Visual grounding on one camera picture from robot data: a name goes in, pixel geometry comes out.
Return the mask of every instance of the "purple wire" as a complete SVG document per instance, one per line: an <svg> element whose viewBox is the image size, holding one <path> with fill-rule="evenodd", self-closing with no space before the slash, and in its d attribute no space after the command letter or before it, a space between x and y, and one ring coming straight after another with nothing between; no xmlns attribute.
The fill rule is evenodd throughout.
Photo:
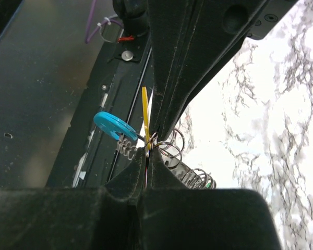
<svg viewBox="0 0 313 250"><path fill-rule="evenodd" d="M95 11L95 6L96 6L96 1L97 0L93 0L92 2L92 5L90 7L90 11L89 11L89 16L88 16L88 20L87 20L87 25L86 25L86 34L85 34L85 43L88 44L90 42L90 40L93 38L93 36L98 32L98 30L101 28L101 27L96 27L93 32L89 35L89 30L90 30L90 27L91 27L91 24L92 24L92 19L93 19L93 15L94 15L94 11ZM123 25L114 20L114 19L110 19L110 22L111 23L115 23L117 24L118 26L120 26L122 29L123 29ZM106 25L108 23L107 20L103 20L101 22L101 26L103 27L104 25Z"/></svg>

